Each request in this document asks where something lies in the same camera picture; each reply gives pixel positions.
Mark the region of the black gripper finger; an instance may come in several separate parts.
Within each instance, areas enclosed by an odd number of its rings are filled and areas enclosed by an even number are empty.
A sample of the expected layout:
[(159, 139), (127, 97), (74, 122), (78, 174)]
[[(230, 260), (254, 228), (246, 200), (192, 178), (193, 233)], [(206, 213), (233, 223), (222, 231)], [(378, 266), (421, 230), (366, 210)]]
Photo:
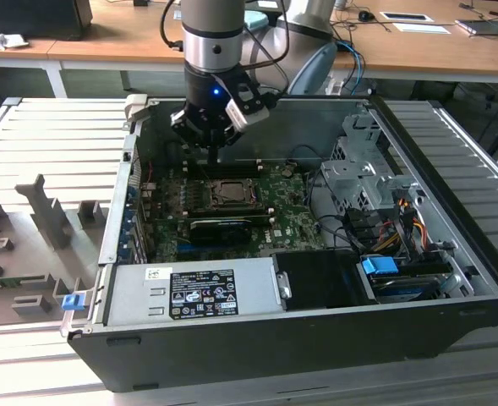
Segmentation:
[(237, 142), (243, 135), (233, 124), (224, 129), (216, 129), (212, 131), (212, 163), (218, 163), (218, 151), (225, 147), (231, 146)]
[(203, 109), (185, 107), (170, 116), (172, 130), (194, 148), (207, 150), (207, 163), (216, 163), (215, 128)]

